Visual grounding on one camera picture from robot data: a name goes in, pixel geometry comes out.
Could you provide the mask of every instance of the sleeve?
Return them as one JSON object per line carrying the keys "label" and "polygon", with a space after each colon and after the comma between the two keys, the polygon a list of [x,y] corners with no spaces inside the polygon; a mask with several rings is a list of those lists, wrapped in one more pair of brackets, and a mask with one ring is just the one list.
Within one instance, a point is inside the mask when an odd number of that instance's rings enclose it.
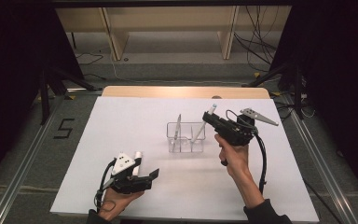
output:
{"label": "sleeve", "polygon": [[99,217],[97,212],[90,209],[89,216],[87,217],[87,224],[111,224],[111,222]]}
{"label": "sleeve", "polygon": [[289,224],[292,221],[287,215],[278,216],[269,199],[255,208],[243,207],[250,224]]}

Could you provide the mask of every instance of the white tabletop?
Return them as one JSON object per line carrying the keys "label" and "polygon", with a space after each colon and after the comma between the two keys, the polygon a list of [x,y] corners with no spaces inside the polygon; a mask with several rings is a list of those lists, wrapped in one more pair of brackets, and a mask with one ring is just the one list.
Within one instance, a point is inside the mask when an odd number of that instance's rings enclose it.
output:
{"label": "white tabletop", "polygon": [[[130,204],[123,217],[143,219],[181,219],[243,221],[244,203],[220,164],[220,148],[213,127],[206,125],[203,152],[170,153],[166,125],[200,122],[203,112],[217,104],[214,113],[226,117],[226,110],[237,114],[251,107],[279,122],[272,126],[255,122],[268,158],[265,198],[270,198],[279,215],[292,221],[318,222],[310,196],[296,165],[280,117],[272,100],[256,99],[162,99],[99,97],[91,112],[76,153],[57,194],[51,212],[60,215],[85,215],[95,208],[93,198],[106,165],[119,152],[144,156],[140,176],[159,168],[153,187]],[[262,166],[256,140],[250,143],[250,169],[258,183]]]}

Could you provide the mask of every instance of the transparent box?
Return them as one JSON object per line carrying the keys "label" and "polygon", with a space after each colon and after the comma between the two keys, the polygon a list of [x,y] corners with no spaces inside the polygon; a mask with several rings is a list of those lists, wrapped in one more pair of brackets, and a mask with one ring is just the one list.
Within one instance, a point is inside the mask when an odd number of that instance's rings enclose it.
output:
{"label": "transparent box", "polygon": [[191,139],[202,127],[202,122],[180,122],[176,134],[176,122],[167,123],[167,139],[170,152],[202,152],[205,128],[194,141]]}

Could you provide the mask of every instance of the hand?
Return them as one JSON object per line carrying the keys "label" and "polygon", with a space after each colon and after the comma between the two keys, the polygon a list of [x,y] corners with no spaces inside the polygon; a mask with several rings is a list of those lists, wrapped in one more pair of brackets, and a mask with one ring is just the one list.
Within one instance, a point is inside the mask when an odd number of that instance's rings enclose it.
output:
{"label": "hand", "polygon": [[112,221],[135,199],[141,197],[145,192],[140,191],[132,194],[121,194],[108,188],[103,197],[103,204],[101,206],[98,216],[107,221]]}
{"label": "hand", "polygon": [[243,174],[250,174],[248,166],[249,145],[234,147],[219,134],[216,134],[214,138],[222,148],[219,154],[220,161],[228,162],[228,174],[233,178],[240,177]]}

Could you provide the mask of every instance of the person's left hand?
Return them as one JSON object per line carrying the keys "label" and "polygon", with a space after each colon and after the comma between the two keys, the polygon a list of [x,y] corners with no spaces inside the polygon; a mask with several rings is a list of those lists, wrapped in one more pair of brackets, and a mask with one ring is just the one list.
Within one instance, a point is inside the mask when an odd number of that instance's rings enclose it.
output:
{"label": "person's left hand", "polygon": [[98,216],[107,221],[112,221],[135,199],[141,197],[145,192],[140,191],[132,194],[121,194],[115,192],[112,188],[108,188],[103,197]]}

